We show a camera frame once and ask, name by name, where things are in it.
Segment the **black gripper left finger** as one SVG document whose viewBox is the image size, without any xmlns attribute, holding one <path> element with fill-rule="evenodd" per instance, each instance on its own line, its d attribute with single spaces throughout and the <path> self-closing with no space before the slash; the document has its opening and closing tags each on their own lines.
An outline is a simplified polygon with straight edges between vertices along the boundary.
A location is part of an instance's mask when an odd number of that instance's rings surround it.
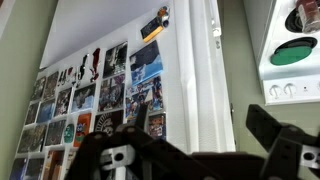
<svg viewBox="0 0 320 180">
<path fill-rule="evenodd" d="M 109 136 L 85 136 L 65 180 L 107 180 L 112 170 L 125 167 L 138 180 L 214 180 L 198 160 L 145 132 L 148 108 L 139 108 L 134 122 L 120 125 Z"/>
</svg>

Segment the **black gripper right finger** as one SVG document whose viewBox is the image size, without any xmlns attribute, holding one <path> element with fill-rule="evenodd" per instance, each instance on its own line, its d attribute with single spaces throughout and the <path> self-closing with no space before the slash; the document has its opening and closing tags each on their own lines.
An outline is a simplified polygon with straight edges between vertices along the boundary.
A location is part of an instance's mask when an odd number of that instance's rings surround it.
<svg viewBox="0 0 320 180">
<path fill-rule="evenodd" d="M 246 127 L 268 152 L 261 180 L 300 180 L 301 166 L 319 177 L 319 136 L 279 122 L 257 104 L 248 107 Z"/>
</svg>

